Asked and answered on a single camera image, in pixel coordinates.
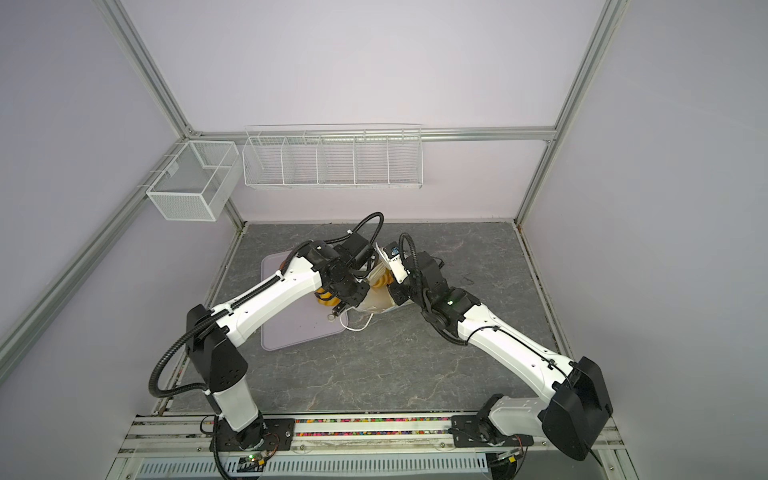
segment robotic arm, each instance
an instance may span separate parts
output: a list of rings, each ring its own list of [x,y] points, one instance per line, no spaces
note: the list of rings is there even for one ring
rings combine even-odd
[[[357,233],[377,216],[381,220],[371,240]],[[382,221],[381,214],[372,214],[344,237],[308,240],[290,253],[274,276],[254,288],[210,310],[194,307],[187,314],[187,333],[155,367],[150,393],[165,397],[203,390],[219,419],[226,420],[219,427],[227,430],[225,435],[242,450],[257,448],[266,435],[266,425],[248,389],[248,365],[237,347],[283,308],[320,288],[340,299],[334,315],[347,306],[359,306],[371,288],[365,278],[380,259],[395,278],[387,287],[394,304],[413,301],[443,338],[486,351],[522,378],[541,400],[521,411],[511,406],[513,399],[492,396],[477,415],[477,432],[483,442],[500,445],[516,434],[546,435],[566,455],[583,460],[613,412],[600,368],[587,358],[574,362],[538,345],[504,323],[477,297],[450,287],[440,271],[442,261],[426,252],[417,253],[407,233],[400,236],[399,243],[379,248],[375,238]],[[405,241],[409,244],[407,256]],[[157,386],[160,373],[182,345],[187,346],[204,383],[162,390]]]

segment white wall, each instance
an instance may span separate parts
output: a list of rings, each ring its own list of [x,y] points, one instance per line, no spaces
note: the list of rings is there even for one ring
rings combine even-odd
[[[603,0],[125,0],[189,121],[553,125]]]
[[[233,194],[248,221],[513,218],[544,153],[543,141],[426,142],[424,186],[353,190],[253,190]]]
[[[90,1],[0,2],[0,335],[174,141]]]
[[[524,230],[641,478],[764,478],[768,5],[634,0]]]
[[[0,386],[0,478],[104,478],[147,381],[232,240],[216,223],[144,211]]]

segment divided wire basket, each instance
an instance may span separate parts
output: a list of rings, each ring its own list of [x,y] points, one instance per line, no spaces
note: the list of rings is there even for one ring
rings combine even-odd
[[[419,129],[249,133],[245,184],[271,188],[416,187],[423,184]]]
[[[243,170],[231,141],[190,140],[147,189],[166,220],[214,222]]]

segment purple placemat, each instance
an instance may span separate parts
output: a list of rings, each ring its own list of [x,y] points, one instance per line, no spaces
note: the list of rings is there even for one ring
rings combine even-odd
[[[261,260],[262,280],[280,269],[280,264],[288,257],[288,253],[290,251],[275,253]],[[331,309],[332,307],[317,303],[313,293],[306,294],[261,326],[261,346],[265,350],[277,350],[343,332],[341,317],[332,322],[328,320]],[[342,317],[346,323],[346,313],[343,313]]]

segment black mounting plate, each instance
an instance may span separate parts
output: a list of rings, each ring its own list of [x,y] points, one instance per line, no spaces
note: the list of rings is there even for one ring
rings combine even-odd
[[[454,415],[451,417],[451,433],[453,434],[453,445],[458,448],[491,446],[480,440],[480,431],[478,429],[478,418],[476,415]],[[507,437],[500,447],[529,447],[533,445],[533,437],[530,435],[513,435]]]
[[[258,450],[272,452],[275,449],[275,442],[278,442],[278,440],[278,450],[290,450],[296,419],[264,419],[264,423],[266,424],[264,443],[259,446]],[[277,439],[275,439],[275,435],[268,435],[270,433],[277,435]],[[226,422],[221,422],[219,426],[216,447],[219,452],[243,451],[237,446],[237,442],[234,440],[234,432],[232,432],[232,429],[229,428],[229,424]]]

